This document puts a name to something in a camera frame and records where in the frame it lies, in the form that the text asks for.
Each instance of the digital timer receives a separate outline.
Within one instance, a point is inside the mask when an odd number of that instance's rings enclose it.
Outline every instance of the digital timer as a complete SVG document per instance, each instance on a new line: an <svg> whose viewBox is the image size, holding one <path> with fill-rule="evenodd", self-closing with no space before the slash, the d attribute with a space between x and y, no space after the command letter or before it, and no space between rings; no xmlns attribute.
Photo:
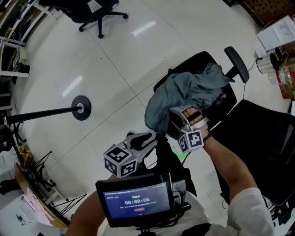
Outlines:
<svg viewBox="0 0 295 236"><path fill-rule="evenodd" d="M129 204L138 204L138 203L144 203L144 202L147 202L149 201L149 198L144 198L142 200L138 199L138 200L133 200L133 201L125 201L125 204L126 205L129 205Z"/></svg>

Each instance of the black office chair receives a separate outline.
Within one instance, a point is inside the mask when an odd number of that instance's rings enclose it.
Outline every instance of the black office chair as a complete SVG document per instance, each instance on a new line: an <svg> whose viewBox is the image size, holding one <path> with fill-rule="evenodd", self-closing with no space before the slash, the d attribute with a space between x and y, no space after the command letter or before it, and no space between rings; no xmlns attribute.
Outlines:
<svg viewBox="0 0 295 236"><path fill-rule="evenodd" d="M102 18L105 16L123 16L127 19L129 16L122 12L112 12L113 6L119 2L119 0L95 0L101 8L95 12L91 12L88 3L91 0L39 0L39 3L44 6L54 7L57 10L61 10L73 22L82 24L79 27L79 31L83 32L84 27L95 21L98 21L98 37L103 38L102 34Z"/></svg>
<svg viewBox="0 0 295 236"><path fill-rule="evenodd" d="M273 204L273 219L286 223L295 204L295 117L242 100L211 134L245 162L262 195ZM221 196L229 203L229 187L218 172L217 176Z"/></svg>
<svg viewBox="0 0 295 236"><path fill-rule="evenodd" d="M234 65L226 76L233 78L239 74L246 83L249 73L240 56L232 47L224 51ZM209 53L196 54L175 69L169 69L168 74L155 85L154 91L170 74L203 72L208 63L216 63ZM262 195L274 205L271 210L273 220L278 218L279 224L283 224L288 221L295 207L295 181L292 178L295 170L295 117L246 100L232 109L237 100L230 84L223 88L223 93L226 98L221 104L214 103L203 111L212 122L211 128L221 121L210 132L245 162ZM171 122L169 129L175 129ZM228 184L217 169L216 172L222 191L220 195L229 203Z"/></svg>
<svg viewBox="0 0 295 236"><path fill-rule="evenodd" d="M249 79L249 73L239 54L233 47L227 47L224 51L233 63L233 67L229 70L226 76L229 78L234 78L237 74L239 74L242 81L246 83ZM175 69L169 69L168 74L154 86L154 92L161 84L163 84L167 80L170 74L179 74L183 72L196 74L198 72L203 72L209 63L216 63L216 61L208 52L201 52L196 54L195 56L181 63ZM237 102L235 93L232 90L230 84L222 88L222 90L223 94L226 94L223 102L221 104L215 102L211 107L202 111L211 121L212 127L216 125L220 120L222 120L231 111L231 109ZM168 129L176 130L175 126L171 122L169 123Z"/></svg>

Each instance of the round base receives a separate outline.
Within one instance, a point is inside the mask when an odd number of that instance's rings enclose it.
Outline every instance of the round base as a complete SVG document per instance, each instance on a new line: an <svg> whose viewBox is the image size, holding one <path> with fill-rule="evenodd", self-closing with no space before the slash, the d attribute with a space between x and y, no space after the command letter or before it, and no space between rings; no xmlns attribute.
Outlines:
<svg viewBox="0 0 295 236"><path fill-rule="evenodd" d="M77 96L72 102L72 107L77 106L79 103L84 106L83 112L74 111L72 114L77 120L86 120L91 114L91 103L87 97Z"/></svg>

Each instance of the display screen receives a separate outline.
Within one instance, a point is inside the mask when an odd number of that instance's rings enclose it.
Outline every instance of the display screen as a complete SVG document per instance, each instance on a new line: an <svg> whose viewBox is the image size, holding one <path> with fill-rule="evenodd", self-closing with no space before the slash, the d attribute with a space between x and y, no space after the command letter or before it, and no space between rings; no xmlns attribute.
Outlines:
<svg viewBox="0 0 295 236"><path fill-rule="evenodd" d="M112 219L146 216L170 209L166 183L139 189L103 192Z"/></svg>

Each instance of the human hand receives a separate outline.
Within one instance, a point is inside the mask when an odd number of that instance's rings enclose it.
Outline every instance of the human hand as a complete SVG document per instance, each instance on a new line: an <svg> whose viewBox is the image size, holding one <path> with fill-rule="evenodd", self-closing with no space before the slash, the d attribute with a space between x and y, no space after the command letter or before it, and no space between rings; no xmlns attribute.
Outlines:
<svg viewBox="0 0 295 236"><path fill-rule="evenodd" d="M183 115L186 118L188 118L189 116L191 116L192 114L194 114L196 112L198 112L197 109L195 109L194 107L190 107L190 108L187 108L186 110L183 111ZM194 124L198 123L199 121L201 121L202 119L204 119L204 117L202 115L200 115L199 117L192 120L189 124L194 125ZM200 130L201 130L201 134L202 134L203 139L206 138L209 135L208 125L207 124L200 127Z"/></svg>

